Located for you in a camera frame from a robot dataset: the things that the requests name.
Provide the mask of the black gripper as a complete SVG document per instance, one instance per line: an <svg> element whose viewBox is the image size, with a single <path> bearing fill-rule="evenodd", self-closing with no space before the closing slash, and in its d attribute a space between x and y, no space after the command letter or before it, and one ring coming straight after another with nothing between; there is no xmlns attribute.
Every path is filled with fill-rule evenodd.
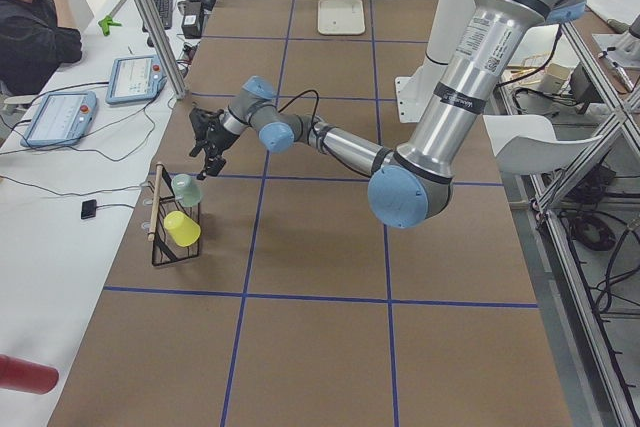
<svg viewBox="0 0 640 427"><path fill-rule="evenodd" d="M197 157L202 150L205 151L203 168L196 175L200 181L218 176L226 165L221 154L231 147L231 133L222 125L224 113L222 109L208 111L194 107L189 114L195 140L189 156Z"/></svg>

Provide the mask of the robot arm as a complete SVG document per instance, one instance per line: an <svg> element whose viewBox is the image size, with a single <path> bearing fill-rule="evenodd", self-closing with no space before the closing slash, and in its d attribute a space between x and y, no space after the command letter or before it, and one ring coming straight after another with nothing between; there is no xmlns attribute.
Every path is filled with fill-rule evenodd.
<svg viewBox="0 0 640 427"><path fill-rule="evenodd" d="M190 154L203 160L200 177L216 176L225 151L252 129L269 152L302 142L367 177L370 208L387 226L411 228L438 215L452 196L453 160L524 35L534 27L572 21L586 5L586 0L468 1L474 10L407 142L389 149L316 115L287 114L274 105L272 85L253 76L226 108L190 112Z"/></svg>

